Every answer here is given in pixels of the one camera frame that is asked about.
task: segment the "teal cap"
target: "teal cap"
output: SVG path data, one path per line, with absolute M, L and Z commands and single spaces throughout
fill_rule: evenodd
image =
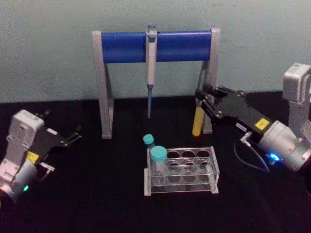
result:
M 146 145 L 150 145 L 154 142 L 154 137 L 152 137 L 151 134 L 146 134 L 142 139 Z
M 167 159 L 167 151 L 162 146 L 152 147 L 150 153 L 151 159 L 155 162 L 164 162 Z

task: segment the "pipette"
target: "pipette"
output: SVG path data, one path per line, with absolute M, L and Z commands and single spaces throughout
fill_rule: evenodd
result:
M 157 31 L 154 24 L 148 24 L 146 31 L 146 82 L 148 88 L 148 118 L 151 116 L 152 88 L 155 84 Z

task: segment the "yellow tube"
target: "yellow tube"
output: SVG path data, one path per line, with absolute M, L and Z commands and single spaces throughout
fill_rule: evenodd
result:
M 205 112 L 201 107 L 196 107 L 195 115 L 194 115 L 194 121 L 193 121 L 193 128 L 192 128 L 192 135 L 193 136 L 198 137 L 201 134 L 201 128 L 203 125 L 204 113 Z

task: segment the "green led light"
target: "green led light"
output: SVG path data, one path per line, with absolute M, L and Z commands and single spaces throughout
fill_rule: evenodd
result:
M 24 187 L 24 192 L 26 192 L 28 189 L 29 189 L 29 186 L 26 185 L 26 186 Z

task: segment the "yellow label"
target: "yellow label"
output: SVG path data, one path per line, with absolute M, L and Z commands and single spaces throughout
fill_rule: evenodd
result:
M 264 130 L 269 124 L 269 121 L 267 121 L 265 118 L 262 118 L 256 123 L 255 126 L 260 130 Z
M 32 163 L 34 164 L 37 159 L 39 158 L 39 155 L 29 151 L 28 154 L 27 154 L 27 159 Z

